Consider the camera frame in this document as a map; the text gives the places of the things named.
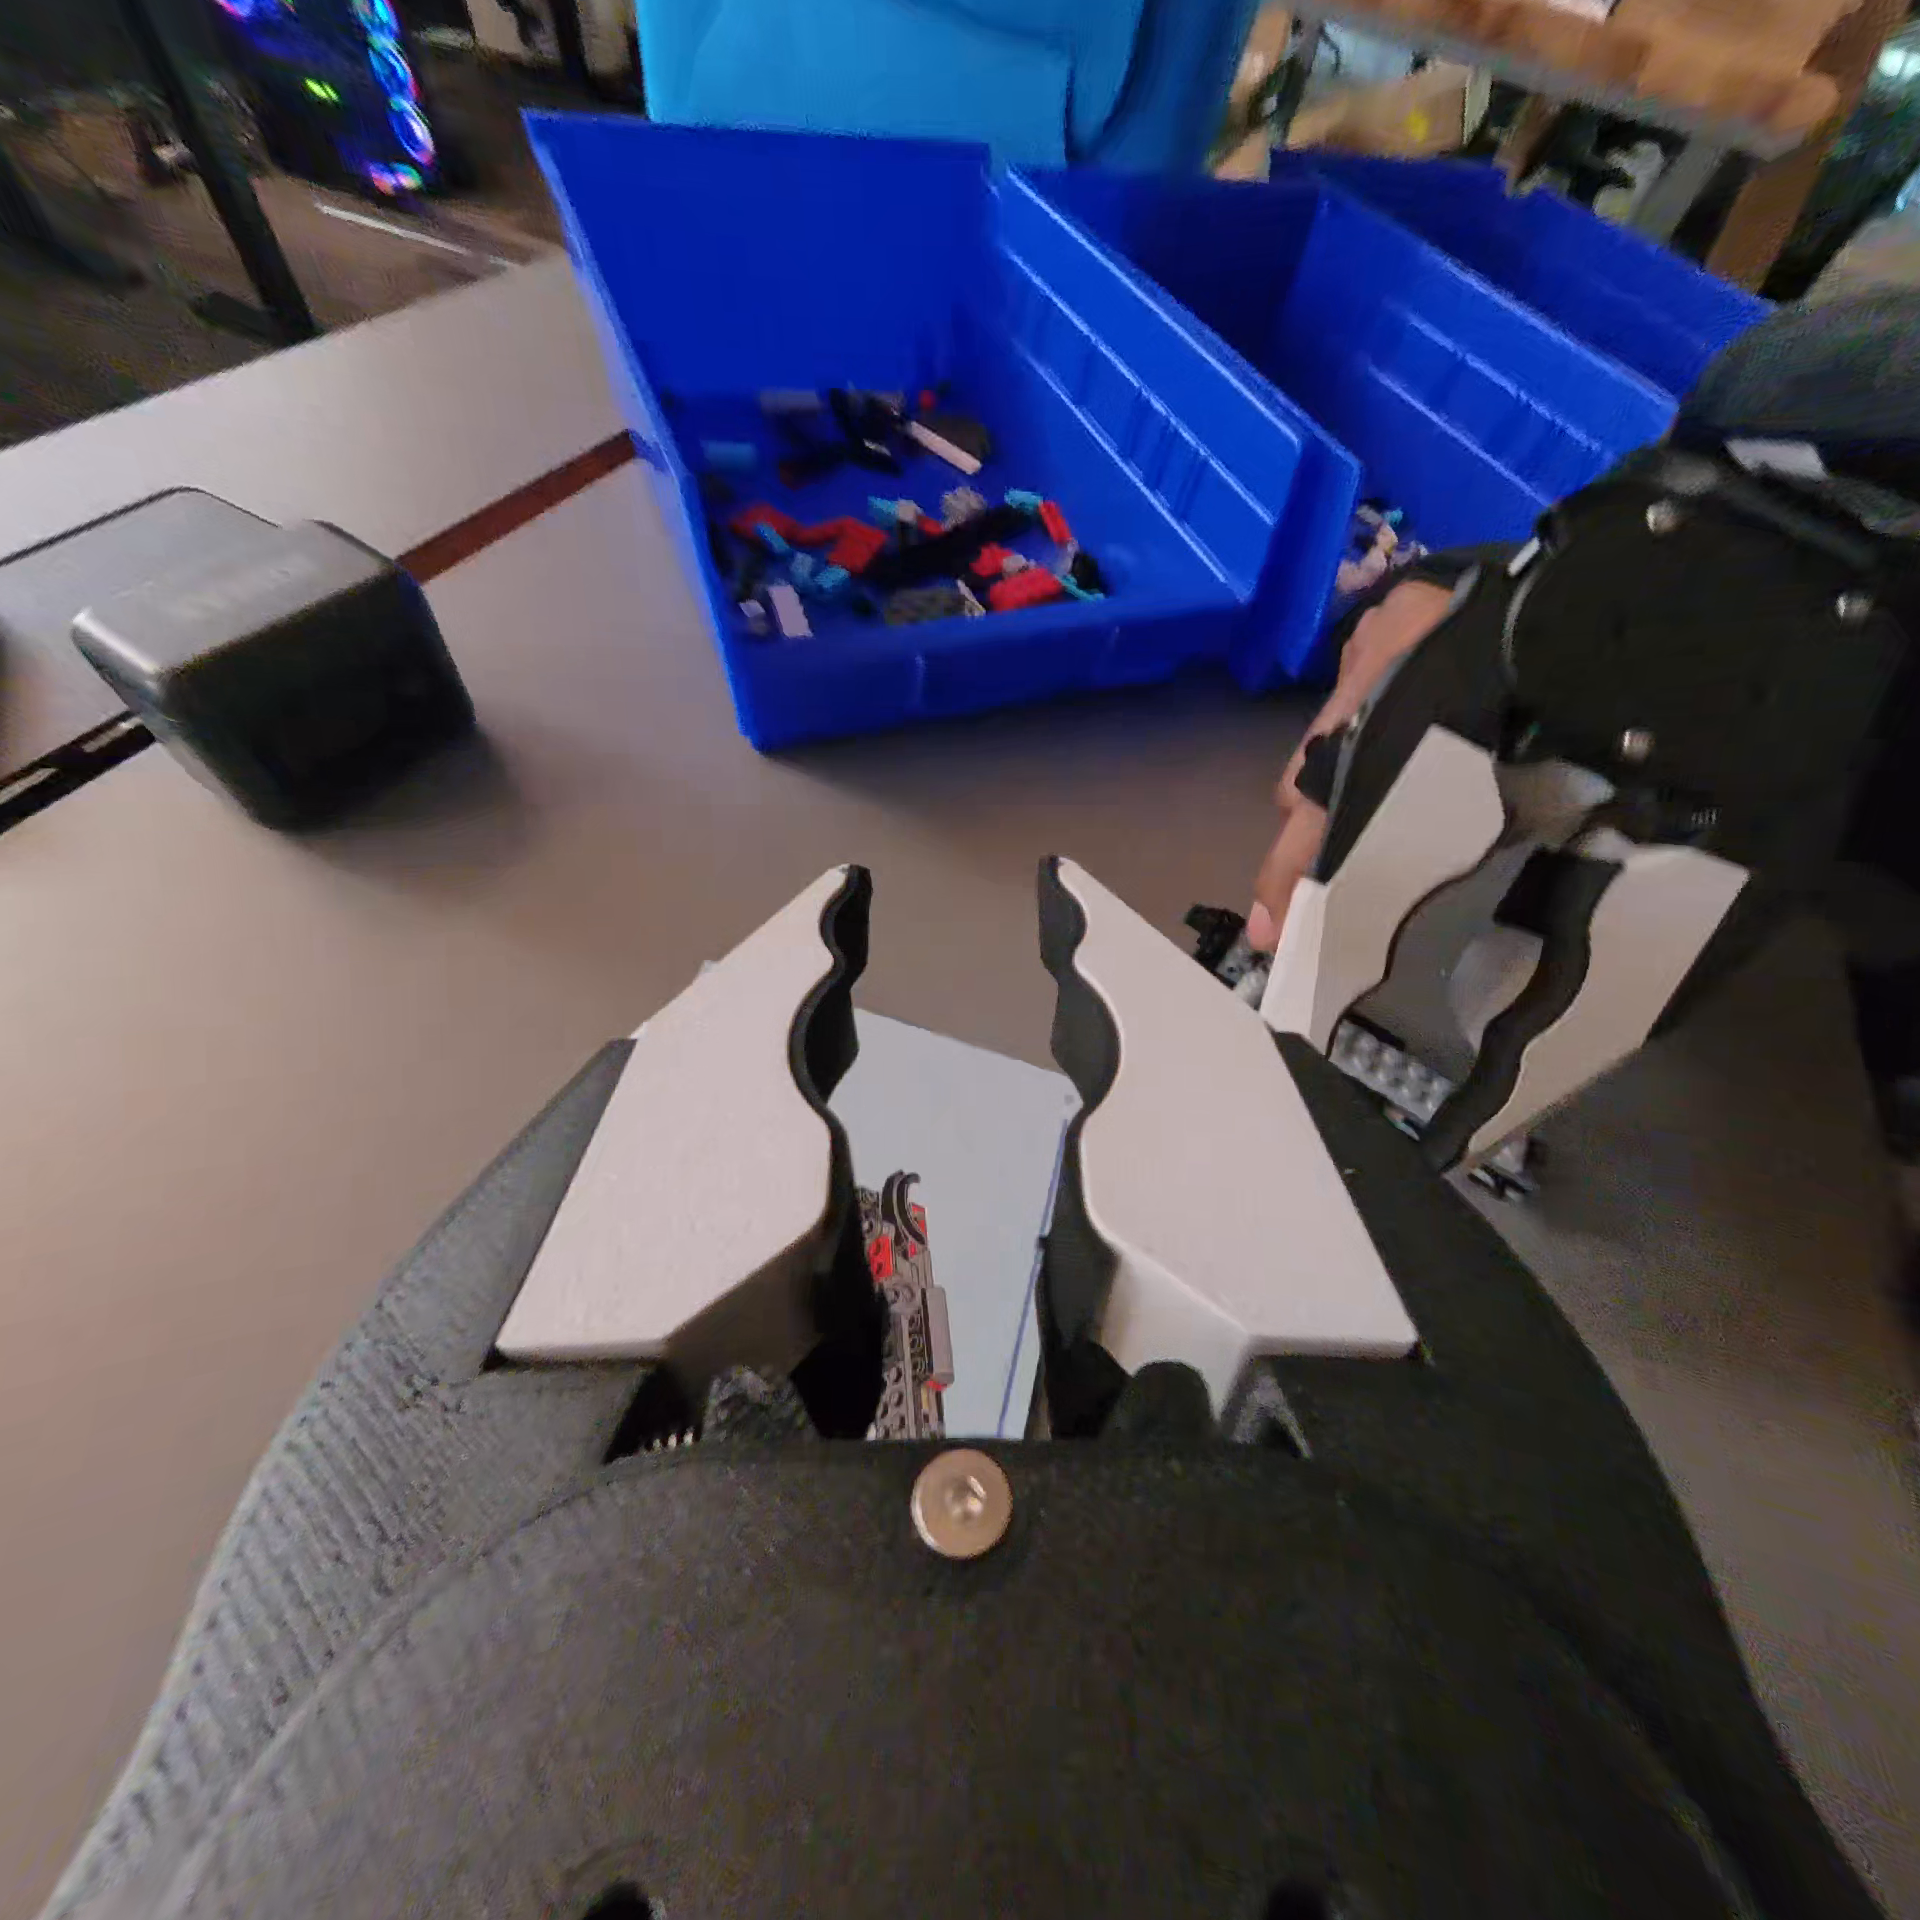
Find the toy instruction booklet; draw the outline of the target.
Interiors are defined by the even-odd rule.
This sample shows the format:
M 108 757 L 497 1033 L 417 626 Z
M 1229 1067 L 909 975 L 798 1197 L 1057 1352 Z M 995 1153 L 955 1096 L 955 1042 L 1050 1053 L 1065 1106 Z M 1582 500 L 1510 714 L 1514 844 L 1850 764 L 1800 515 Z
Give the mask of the toy instruction booklet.
M 1041 1364 L 1035 1285 L 1076 1113 L 1057 1071 L 860 1008 L 858 1057 L 832 1096 L 854 1179 L 915 1173 L 950 1371 L 944 1428 L 963 1444 L 1024 1439 Z

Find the blue felt bag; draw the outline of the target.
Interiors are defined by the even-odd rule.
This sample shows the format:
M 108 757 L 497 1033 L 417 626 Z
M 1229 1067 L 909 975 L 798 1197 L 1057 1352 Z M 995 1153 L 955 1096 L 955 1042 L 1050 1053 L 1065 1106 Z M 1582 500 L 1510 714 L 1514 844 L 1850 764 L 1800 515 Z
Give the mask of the blue felt bag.
M 1260 3 L 637 3 L 678 128 L 974 141 L 996 165 L 1204 170 Z

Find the person's right hand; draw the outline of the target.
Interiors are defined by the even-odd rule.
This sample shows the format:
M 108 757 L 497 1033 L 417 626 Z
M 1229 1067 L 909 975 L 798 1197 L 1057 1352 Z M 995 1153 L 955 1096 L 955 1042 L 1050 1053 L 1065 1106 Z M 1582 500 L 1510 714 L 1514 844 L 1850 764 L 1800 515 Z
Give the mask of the person's right hand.
M 1277 948 L 1292 898 L 1304 877 L 1313 873 L 1328 833 L 1326 808 L 1300 792 L 1310 745 L 1342 731 L 1358 719 L 1377 687 L 1446 615 L 1451 601 L 1454 587 L 1450 585 L 1402 579 L 1360 615 L 1350 637 L 1347 637 L 1334 687 L 1310 722 L 1304 744 L 1286 760 L 1277 784 L 1281 826 L 1260 861 L 1244 928 L 1248 947 L 1257 954 Z

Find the blue plastic bin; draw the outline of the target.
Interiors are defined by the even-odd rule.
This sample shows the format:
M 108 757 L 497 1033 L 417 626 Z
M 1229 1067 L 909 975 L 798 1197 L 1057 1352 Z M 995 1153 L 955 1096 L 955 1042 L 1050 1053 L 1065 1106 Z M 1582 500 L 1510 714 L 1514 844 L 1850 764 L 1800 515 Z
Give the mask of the blue plastic bin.
M 1010 175 L 1024 346 L 1240 601 L 1226 663 L 1322 672 L 1356 513 L 1522 541 L 1676 403 L 1317 177 Z
M 1451 257 L 1670 407 L 1731 343 L 1773 313 L 1762 295 L 1547 188 L 1514 188 L 1486 160 L 1310 148 L 1268 162 L 1273 184 L 1310 177 Z
M 1024 346 L 1038 306 L 1002 242 L 1002 181 L 971 146 L 525 122 L 592 304 L 614 394 L 758 752 L 869 737 L 1219 665 L 1240 610 L 1145 484 Z M 950 383 L 1008 477 L 1053 495 L 1112 572 L 1090 609 L 926 626 L 738 629 L 685 455 L 715 405 L 773 389 Z

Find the brown cardboard box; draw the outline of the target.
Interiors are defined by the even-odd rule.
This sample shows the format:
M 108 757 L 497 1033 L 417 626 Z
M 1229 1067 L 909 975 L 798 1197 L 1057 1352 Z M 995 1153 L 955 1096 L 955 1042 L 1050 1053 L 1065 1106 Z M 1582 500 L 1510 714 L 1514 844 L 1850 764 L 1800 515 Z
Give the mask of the brown cardboard box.
M 1612 28 L 1644 43 L 1638 90 L 1709 120 L 1803 137 L 1841 87 L 1814 60 L 1859 3 L 1619 3 Z

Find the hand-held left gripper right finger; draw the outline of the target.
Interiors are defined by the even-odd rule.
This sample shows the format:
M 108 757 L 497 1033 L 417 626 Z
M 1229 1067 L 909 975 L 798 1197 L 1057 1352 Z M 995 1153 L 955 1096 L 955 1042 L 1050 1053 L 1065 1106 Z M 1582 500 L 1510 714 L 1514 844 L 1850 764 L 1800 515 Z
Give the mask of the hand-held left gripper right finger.
M 1277 1036 L 1078 861 L 1038 872 L 1052 1060 L 1076 1096 L 1038 1282 L 1050 1428 L 1155 1364 L 1227 1413 L 1262 1361 L 1420 1338 Z

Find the grey toy brick model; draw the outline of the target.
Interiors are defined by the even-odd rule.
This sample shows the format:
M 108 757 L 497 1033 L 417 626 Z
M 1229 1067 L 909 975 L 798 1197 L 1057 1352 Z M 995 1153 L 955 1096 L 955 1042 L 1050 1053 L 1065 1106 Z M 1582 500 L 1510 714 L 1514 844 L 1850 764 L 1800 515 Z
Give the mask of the grey toy brick model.
M 1193 903 L 1185 913 L 1185 928 L 1190 935 L 1193 960 L 1257 1011 L 1273 957 L 1248 945 L 1244 917 L 1224 906 Z M 1429 1122 L 1454 1096 L 1446 1076 L 1358 1018 L 1342 1019 L 1334 1029 L 1331 1064 L 1409 1139 L 1424 1139 Z M 1496 1197 L 1521 1200 L 1538 1191 L 1540 1169 L 1542 1156 L 1534 1141 L 1521 1136 L 1475 1163 L 1467 1178 Z

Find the pile of red black toy bricks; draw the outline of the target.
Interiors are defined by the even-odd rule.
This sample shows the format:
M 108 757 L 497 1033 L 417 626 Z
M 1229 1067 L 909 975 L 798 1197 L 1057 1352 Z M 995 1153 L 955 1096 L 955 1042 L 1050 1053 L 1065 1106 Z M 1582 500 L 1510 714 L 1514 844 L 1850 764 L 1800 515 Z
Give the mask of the pile of red black toy bricks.
M 689 431 L 705 539 L 754 641 L 1090 609 L 1113 577 L 1065 505 L 1002 465 L 950 383 L 773 389 Z

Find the person's right forearm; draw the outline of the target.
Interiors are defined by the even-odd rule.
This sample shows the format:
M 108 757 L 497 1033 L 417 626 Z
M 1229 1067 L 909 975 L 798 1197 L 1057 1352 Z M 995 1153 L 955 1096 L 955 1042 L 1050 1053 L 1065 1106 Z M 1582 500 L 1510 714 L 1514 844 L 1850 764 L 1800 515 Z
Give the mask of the person's right forearm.
M 1842 860 L 1812 875 L 1762 873 L 1752 887 L 1764 928 L 1827 931 L 1846 994 L 1857 1057 L 1889 1155 L 1917 1161 L 1917 883 Z

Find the computer case with coloured lights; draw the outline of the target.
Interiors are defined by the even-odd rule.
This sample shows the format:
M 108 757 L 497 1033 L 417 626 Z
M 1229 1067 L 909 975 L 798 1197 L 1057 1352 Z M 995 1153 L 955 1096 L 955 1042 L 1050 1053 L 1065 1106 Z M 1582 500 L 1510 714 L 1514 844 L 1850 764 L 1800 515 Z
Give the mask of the computer case with coloured lights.
M 209 23 L 264 153 L 289 177 L 395 202 L 442 148 L 388 3 L 211 3 Z

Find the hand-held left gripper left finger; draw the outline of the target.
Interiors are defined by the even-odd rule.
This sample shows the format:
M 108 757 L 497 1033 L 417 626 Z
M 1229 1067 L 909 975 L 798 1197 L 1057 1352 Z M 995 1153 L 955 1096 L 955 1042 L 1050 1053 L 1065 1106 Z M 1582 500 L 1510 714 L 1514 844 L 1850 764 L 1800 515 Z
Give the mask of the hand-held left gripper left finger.
M 502 1361 L 637 1361 L 685 1401 L 748 1369 L 789 1380 L 816 1433 L 869 1435 L 888 1320 L 832 1092 L 870 909 L 870 873 L 830 869 L 634 1031 Z

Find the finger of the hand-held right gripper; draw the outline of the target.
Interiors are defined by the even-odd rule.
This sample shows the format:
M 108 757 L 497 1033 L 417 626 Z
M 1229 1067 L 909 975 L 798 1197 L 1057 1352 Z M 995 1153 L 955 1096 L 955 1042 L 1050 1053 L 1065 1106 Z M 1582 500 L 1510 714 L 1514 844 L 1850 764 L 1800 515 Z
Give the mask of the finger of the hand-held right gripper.
M 1624 833 L 1585 833 L 1557 851 L 1531 975 L 1429 1120 L 1429 1165 L 1486 1161 L 1638 1052 L 1747 880 L 1715 852 Z
M 1420 727 L 1409 752 L 1368 725 L 1298 751 L 1257 875 L 1262 1023 L 1331 1053 L 1369 1024 L 1426 1066 L 1465 1066 L 1514 1002 L 1506 805 L 1488 751 Z

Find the pile of grey white toy bricks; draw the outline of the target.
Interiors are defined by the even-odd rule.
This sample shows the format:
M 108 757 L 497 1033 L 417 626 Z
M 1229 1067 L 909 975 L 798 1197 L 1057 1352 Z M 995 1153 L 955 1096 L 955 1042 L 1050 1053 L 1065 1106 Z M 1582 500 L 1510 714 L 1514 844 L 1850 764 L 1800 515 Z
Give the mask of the pile of grey white toy bricks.
M 1426 555 L 1429 546 L 1409 525 L 1403 507 L 1380 497 L 1363 497 L 1353 507 L 1347 544 L 1334 564 L 1334 605 L 1348 605 L 1392 572 Z

